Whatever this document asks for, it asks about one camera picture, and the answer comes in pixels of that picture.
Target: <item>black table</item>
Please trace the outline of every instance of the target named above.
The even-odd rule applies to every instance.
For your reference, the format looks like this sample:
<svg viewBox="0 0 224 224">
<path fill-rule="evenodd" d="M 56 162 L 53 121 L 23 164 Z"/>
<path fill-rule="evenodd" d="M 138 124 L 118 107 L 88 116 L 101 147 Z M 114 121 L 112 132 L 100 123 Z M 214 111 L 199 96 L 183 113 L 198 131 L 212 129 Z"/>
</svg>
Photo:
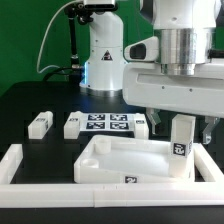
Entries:
<svg viewBox="0 0 224 224">
<path fill-rule="evenodd" d="M 28 125 L 40 113 L 52 111 L 54 124 L 42 140 L 28 139 Z M 23 82 L 13 85 L 0 98 L 0 158 L 11 144 L 23 144 L 24 159 L 11 184 L 74 183 L 73 164 L 94 133 L 81 133 L 77 140 L 64 140 L 63 126 L 71 112 L 144 113 L 144 108 L 128 106 L 122 97 L 87 96 L 65 82 Z M 175 113 L 161 112 L 164 121 L 159 135 L 170 140 Z M 196 141 L 201 140 L 202 118 L 198 117 Z M 207 147 L 220 168 L 224 167 L 223 121 Z M 133 133 L 120 133 L 132 137 Z M 0 209 L 0 223 L 223 223 L 224 206 L 144 207 L 144 208 L 48 208 Z"/>
</svg>

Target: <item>white block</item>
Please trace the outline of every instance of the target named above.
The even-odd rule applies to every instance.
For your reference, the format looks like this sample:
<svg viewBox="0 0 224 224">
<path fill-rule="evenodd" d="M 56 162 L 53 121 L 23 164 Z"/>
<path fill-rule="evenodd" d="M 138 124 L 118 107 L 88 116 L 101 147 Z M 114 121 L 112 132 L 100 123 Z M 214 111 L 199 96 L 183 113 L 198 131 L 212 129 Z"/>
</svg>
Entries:
<svg viewBox="0 0 224 224">
<path fill-rule="evenodd" d="M 0 184 L 10 184 L 22 159 L 22 145 L 11 145 L 0 162 Z"/>
<path fill-rule="evenodd" d="M 80 133 L 80 120 L 83 113 L 71 113 L 64 125 L 64 139 L 77 139 Z"/>
<path fill-rule="evenodd" d="M 189 178 L 194 163 L 193 139 L 195 117 L 177 115 L 172 121 L 169 175 Z"/>
<path fill-rule="evenodd" d="M 144 114 L 134 114 L 134 136 L 137 139 L 149 137 L 149 128 Z"/>
<path fill-rule="evenodd" d="M 28 126 L 29 139 L 42 139 L 53 124 L 53 113 L 41 112 Z"/>
</svg>

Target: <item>metal cylinder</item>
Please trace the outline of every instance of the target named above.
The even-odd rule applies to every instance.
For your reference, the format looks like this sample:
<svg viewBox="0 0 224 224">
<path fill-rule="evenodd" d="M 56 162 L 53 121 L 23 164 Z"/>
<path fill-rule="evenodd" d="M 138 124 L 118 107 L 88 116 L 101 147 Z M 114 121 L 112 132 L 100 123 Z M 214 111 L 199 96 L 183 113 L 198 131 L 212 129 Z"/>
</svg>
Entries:
<svg viewBox="0 0 224 224">
<path fill-rule="evenodd" d="M 160 44 L 156 62 L 162 65 L 162 73 L 194 75 L 196 64 L 209 62 L 213 34 L 213 29 L 155 30 Z"/>
</svg>

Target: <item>white container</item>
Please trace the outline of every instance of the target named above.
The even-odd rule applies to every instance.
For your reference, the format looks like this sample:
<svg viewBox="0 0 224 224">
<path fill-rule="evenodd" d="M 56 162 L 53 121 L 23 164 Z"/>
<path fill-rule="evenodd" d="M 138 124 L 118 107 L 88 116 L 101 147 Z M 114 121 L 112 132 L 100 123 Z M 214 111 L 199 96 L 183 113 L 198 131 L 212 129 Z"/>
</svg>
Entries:
<svg viewBox="0 0 224 224">
<path fill-rule="evenodd" d="M 96 135 L 74 164 L 74 180 L 77 183 L 194 182 L 194 164 L 191 175 L 185 179 L 169 176 L 169 151 L 170 142 Z"/>
</svg>

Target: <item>green backdrop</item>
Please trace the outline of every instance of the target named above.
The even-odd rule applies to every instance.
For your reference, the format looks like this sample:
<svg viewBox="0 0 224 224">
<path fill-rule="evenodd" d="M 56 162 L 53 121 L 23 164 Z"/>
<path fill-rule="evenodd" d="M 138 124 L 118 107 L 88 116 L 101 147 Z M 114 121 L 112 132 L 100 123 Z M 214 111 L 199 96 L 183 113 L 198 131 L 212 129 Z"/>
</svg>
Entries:
<svg viewBox="0 0 224 224">
<path fill-rule="evenodd" d="M 20 81 L 39 81 L 36 61 L 45 29 L 66 0 L 1 0 L 0 6 L 0 95 Z M 119 2 L 116 13 L 124 22 L 124 47 L 152 36 L 152 27 L 139 15 L 139 0 Z M 223 29 L 217 30 L 216 45 L 224 48 Z M 77 26 L 81 62 L 89 56 L 88 26 Z M 55 20 L 45 46 L 41 67 L 70 65 L 68 20 L 61 13 Z"/>
</svg>

